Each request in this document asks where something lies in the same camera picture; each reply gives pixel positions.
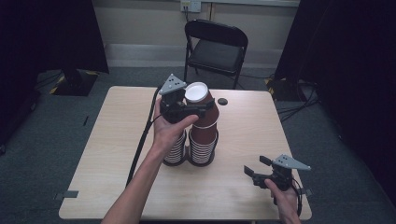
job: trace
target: wall baseboard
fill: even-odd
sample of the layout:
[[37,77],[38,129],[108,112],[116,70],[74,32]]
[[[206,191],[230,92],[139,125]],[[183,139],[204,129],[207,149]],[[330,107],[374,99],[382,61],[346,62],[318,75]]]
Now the wall baseboard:
[[[184,66],[185,46],[106,44],[109,67]],[[282,49],[248,49],[244,67],[276,68]]]

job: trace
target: wrist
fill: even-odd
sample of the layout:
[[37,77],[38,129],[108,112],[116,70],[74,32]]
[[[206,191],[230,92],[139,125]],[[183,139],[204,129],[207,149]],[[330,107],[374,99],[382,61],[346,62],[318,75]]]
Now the wrist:
[[301,224],[300,218],[297,216],[296,213],[290,214],[287,217],[282,218],[282,223],[284,224]]
[[162,161],[168,155],[168,150],[162,144],[153,143],[148,155],[154,160]]

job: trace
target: black cable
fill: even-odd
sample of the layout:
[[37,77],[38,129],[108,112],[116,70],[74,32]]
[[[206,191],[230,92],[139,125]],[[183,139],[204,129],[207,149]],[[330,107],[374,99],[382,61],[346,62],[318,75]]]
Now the black cable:
[[160,91],[161,87],[162,86],[159,86],[157,88],[157,90],[154,92],[154,95],[152,97],[151,109],[150,109],[149,114],[148,114],[148,121],[146,123],[145,130],[143,131],[142,136],[140,137],[140,141],[139,141],[139,145],[137,147],[136,153],[134,154],[134,160],[132,162],[131,169],[130,169],[129,174],[128,174],[128,179],[126,181],[126,186],[128,186],[129,182],[131,182],[132,177],[134,176],[134,169],[136,168],[137,161],[139,160],[140,153],[142,152],[142,149],[143,149],[143,145],[145,145],[146,137],[147,137],[147,135],[149,133],[149,129],[150,129],[151,125],[155,121],[155,119],[157,119],[157,118],[159,118],[161,116],[161,115],[159,115],[157,118],[154,119],[154,121],[151,121],[152,112],[154,110],[155,101],[157,99],[157,94]]
[[313,87],[313,88],[317,88],[318,84],[315,82],[303,82],[303,83],[299,83],[299,86],[309,86],[309,87]]
[[285,111],[280,111],[280,112],[278,112],[278,114],[283,114],[283,113],[291,112],[291,113],[289,113],[288,115],[286,115],[285,117],[283,117],[283,118],[280,120],[280,122],[284,122],[285,120],[291,118],[293,115],[295,115],[296,113],[298,113],[298,112],[301,111],[302,109],[307,108],[307,107],[309,107],[309,106],[311,106],[311,105],[315,105],[315,104],[318,103],[318,99],[316,99],[316,100],[314,100],[314,101],[311,101],[311,98],[312,98],[312,96],[313,96],[313,94],[314,94],[314,92],[315,92],[315,90],[316,90],[316,86],[312,86],[312,87],[313,87],[313,88],[312,88],[312,91],[311,91],[311,93],[310,93],[308,99],[305,101],[305,103],[304,103],[303,105],[298,106],[298,107],[291,108],[291,109],[289,109],[289,110],[285,110]]
[[294,192],[297,194],[297,216],[300,216],[302,210],[303,210],[303,192],[301,190],[300,184],[293,178],[294,182],[298,185],[298,189],[294,187],[294,185],[291,185],[291,188],[294,190]]
[[213,3],[210,3],[210,11],[209,11],[209,20],[212,21],[212,8],[213,8]]
[[248,75],[239,75],[240,77],[252,77],[252,78],[257,78],[257,79],[262,79],[262,78],[264,78],[264,79],[266,79],[266,78],[271,78],[271,76],[269,76],[269,77],[254,77],[254,76],[248,76]]
[[56,79],[58,79],[58,77],[59,77],[62,73],[63,73],[63,71],[59,72],[58,74],[52,75],[52,76],[50,76],[50,77],[44,78],[43,80],[37,82],[37,83],[35,84],[36,86],[37,86],[38,84],[41,84],[41,83],[47,81],[48,79],[52,78],[52,80],[51,80],[50,82],[45,83],[45,84],[43,84],[43,85],[41,85],[41,86],[35,87],[35,90],[41,89],[41,88],[43,88],[43,87],[49,85],[50,83],[52,83],[53,81],[55,81]]
[[186,22],[189,22],[189,7],[183,7],[184,9],[184,15],[186,17]]

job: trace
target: wooden table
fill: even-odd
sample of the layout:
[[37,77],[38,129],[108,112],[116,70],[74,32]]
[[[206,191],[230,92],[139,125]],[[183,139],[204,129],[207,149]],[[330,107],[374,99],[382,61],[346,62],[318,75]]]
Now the wooden table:
[[[187,161],[177,167],[163,164],[142,219],[278,219],[270,190],[253,186],[244,174],[244,165],[257,173],[272,173],[271,167],[259,162],[260,155],[270,159],[290,155],[271,95],[266,91],[210,91],[214,98],[228,100],[227,105],[218,105],[219,142],[214,161],[206,167]],[[61,218],[105,216],[125,188],[154,92],[139,87],[108,91],[68,189],[77,190],[78,196],[64,198]],[[152,134],[151,128],[137,167],[152,144]],[[301,183],[295,170],[293,174]],[[305,197],[303,202],[300,218],[309,219],[311,209]]]

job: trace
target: person's right hand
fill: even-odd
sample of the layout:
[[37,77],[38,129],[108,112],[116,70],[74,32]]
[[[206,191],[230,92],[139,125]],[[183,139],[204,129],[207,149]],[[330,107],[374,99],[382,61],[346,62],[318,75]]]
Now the person's right hand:
[[198,120],[198,116],[189,115],[178,123],[169,123],[163,116],[160,116],[160,102],[161,99],[157,99],[155,103],[154,118],[158,118],[154,121],[153,145],[156,147],[153,148],[160,148],[163,151],[163,155],[166,156],[169,154],[182,132],[184,132],[184,129]]
[[301,223],[297,215],[297,195],[295,191],[292,188],[282,191],[270,179],[265,179],[264,183],[271,190],[271,197],[276,197],[280,220],[285,224]]

